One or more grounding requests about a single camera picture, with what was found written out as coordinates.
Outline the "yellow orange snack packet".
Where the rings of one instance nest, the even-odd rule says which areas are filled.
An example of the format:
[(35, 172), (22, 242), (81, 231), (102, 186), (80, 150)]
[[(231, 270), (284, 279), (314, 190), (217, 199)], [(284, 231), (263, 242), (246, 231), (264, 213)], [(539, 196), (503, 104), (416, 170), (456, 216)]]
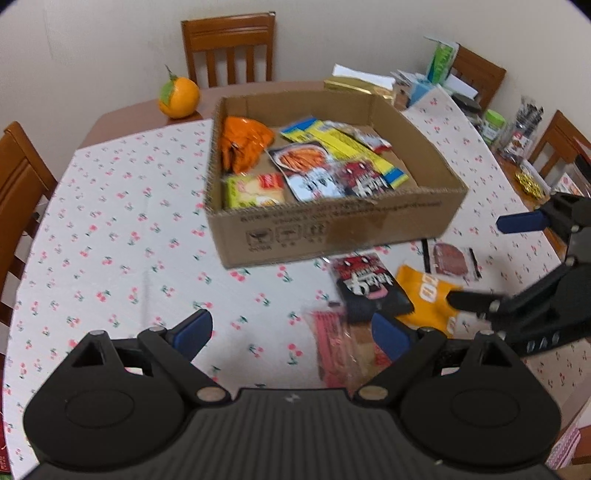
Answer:
[(401, 322), (414, 329), (432, 327), (448, 337), (454, 335), (459, 311), (451, 306), (447, 296), (452, 291), (461, 291), (460, 286), (408, 265), (401, 265), (396, 280), (414, 306), (412, 313), (398, 316)]

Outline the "red clear pastry packet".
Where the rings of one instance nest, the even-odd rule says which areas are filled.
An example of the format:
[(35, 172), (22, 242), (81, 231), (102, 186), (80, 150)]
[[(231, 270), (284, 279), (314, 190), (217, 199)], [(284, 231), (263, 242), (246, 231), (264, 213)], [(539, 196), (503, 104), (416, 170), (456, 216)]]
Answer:
[(318, 376), (325, 387), (353, 395), (392, 364), (374, 342), (370, 323), (349, 325), (341, 308), (312, 308), (304, 319), (315, 335)]

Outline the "black red snack packet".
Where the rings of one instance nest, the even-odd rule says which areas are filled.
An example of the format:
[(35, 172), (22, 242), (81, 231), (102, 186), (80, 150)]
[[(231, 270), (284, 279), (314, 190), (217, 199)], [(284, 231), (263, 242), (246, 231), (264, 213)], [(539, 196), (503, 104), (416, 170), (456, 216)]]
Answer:
[(350, 324), (370, 322), (377, 312), (398, 317), (415, 311), (407, 293), (375, 253), (332, 258), (331, 274)]

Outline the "wooden chair far right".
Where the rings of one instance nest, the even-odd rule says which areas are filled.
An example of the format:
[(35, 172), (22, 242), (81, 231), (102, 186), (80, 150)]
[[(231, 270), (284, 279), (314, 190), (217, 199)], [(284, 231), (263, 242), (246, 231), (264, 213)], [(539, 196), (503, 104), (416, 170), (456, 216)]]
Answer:
[(550, 156), (538, 171), (545, 182), (548, 182), (548, 176), (560, 162), (566, 165), (573, 164), (580, 155), (590, 162), (590, 141), (561, 110), (554, 113), (546, 130), (537, 141), (529, 155), (529, 163), (534, 165), (547, 148), (551, 149)]

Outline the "wooden chair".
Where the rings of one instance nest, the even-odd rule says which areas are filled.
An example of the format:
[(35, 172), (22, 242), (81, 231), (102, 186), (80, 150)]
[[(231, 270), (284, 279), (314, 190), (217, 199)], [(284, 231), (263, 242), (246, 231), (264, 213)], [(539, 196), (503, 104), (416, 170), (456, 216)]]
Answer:
[(226, 82), (238, 83), (236, 51), (245, 51), (245, 81), (256, 82), (256, 48), (264, 49), (264, 80), (273, 81), (276, 12), (250, 13), (180, 22), (188, 78), (197, 84), (195, 56), (204, 54), (207, 86), (218, 86), (217, 52), (225, 54)]
[(452, 73), (475, 88), (476, 100), (486, 110), (498, 92), (506, 70), (464, 46), (460, 46), (452, 66)]
[(17, 256), (21, 237), (33, 239), (40, 226), (36, 212), (49, 200), (57, 180), (43, 162), (20, 123), (14, 121), (1, 137), (1, 284), (24, 274), (25, 261)]
[(547, 148), (551, 149), (550, 156), (538, 171), (545, 182), (548, 182), (548, 176), (560, 162), (566, 165), (573, 164), (580, 155), (590, 162), (590, 141), (561, 110), (554, 113), (546, 130), (537, 141), (529, 155), (529, 163), (534, 165)]

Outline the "green lid jar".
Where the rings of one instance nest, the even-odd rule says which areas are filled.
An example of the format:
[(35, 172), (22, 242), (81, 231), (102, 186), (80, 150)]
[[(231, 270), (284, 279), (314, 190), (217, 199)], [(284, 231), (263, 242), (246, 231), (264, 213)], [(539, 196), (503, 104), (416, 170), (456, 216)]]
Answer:
[(480, 133), (488, 145), (492, 145), (503, 131), (506, 124), (505, 118), (498, 112), (488, 109), (481, 123)]

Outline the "wooden chair right back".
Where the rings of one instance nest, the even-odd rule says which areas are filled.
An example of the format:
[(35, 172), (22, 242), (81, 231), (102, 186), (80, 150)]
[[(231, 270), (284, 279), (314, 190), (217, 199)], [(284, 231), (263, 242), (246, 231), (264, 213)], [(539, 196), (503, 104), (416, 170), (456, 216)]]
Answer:
[(476, 100), (486, 110), (498, 92), (506, 70), (464, 46), (460, 46), (452, 66), (452, 73), (475, 88)]

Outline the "light blue small box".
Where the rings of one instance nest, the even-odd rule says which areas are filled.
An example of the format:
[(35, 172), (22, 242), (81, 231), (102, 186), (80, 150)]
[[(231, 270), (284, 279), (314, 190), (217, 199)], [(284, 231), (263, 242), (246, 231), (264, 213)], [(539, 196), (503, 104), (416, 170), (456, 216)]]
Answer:
[(417, 79), (412, 86), (408, 106), (411, 107), (429, 93), (435, 85), (427, 79)]

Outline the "yellow green cracker packet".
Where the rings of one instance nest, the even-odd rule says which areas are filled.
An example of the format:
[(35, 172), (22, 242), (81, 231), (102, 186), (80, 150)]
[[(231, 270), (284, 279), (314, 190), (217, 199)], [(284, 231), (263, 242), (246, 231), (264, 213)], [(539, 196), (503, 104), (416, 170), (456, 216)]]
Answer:
[(243, 209), (286, 202), (283, 176), (278, 173), (231, 175), (224, 181), (224, 207)]

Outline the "green white carton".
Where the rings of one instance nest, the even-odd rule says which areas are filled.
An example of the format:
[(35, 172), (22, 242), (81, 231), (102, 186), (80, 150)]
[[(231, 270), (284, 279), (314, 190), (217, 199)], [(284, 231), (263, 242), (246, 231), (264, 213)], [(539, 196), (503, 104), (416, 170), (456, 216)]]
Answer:
[(451, 73), (460, 50), (460, 44), (455, 41), (445, 41), (429, 36), (426, 36), (426, 39), (435, 44), (435, 50), (427, 69), (426, 78), (433, 85), (441, 85)]

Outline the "crumpled orange snack bag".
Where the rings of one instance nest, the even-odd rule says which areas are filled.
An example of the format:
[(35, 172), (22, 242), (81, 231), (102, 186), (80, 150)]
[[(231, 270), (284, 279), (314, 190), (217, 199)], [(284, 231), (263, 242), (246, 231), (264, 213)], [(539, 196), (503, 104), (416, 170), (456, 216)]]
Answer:
[(259, 156), (274, 141), (274, 132), (249, 118), (228, 116), (221, 133), (221, 162), (225, 173), (245, 174), (259, 162)]

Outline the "wooden chair at left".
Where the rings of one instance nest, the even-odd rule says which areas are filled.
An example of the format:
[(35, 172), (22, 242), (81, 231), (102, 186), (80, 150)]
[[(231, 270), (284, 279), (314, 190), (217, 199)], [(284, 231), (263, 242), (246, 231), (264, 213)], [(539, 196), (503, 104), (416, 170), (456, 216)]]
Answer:
[(33, 239), (40, 226), (36, 212), (49, 200), (57, 180), (43, 162), (20, 123), (14, 121), (1, 137), (1, 284), (24, 274), (25, 261), (17, 256), (21, 237)]

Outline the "long yellow blue packet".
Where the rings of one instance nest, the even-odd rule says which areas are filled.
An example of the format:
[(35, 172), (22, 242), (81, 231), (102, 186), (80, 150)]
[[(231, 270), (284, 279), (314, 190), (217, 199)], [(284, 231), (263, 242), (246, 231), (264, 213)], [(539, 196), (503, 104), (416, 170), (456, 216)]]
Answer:
[(280, 130), (284, 139), (294, 143), (318, 141), (332, 158), (339, 161), (362, 159), (369, 161), (388, 184), (396, 189), (410, 180), (410, 176), (400, 167), (394, 166), (381, 154), (376, 154), (353, 138), (339, 131), (346, 123), (320, 120), (310, 117)]

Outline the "gold tissue pack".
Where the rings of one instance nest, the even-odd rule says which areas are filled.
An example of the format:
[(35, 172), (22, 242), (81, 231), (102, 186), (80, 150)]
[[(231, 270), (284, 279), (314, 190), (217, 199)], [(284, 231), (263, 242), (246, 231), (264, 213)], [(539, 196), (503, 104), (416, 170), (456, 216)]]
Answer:
[(352, 77), (332, 76), (324, 80), (324, 88), (327, 90), (347, 91), (375, 95), (394, 105), (396, 94), (391, 88), (367, 82)]

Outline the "orange fruit with leaf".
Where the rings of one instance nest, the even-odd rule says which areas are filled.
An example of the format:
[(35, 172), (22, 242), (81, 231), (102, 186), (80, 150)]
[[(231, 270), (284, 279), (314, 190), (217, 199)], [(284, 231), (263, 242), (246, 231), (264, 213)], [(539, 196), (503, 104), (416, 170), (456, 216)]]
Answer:
[(189, 78), (179, 77), (168, 66), (168, 81), (161, 87), (158, 96), (159, 110), (172, 120), (191, 116), (197, 111), (200, 90)]

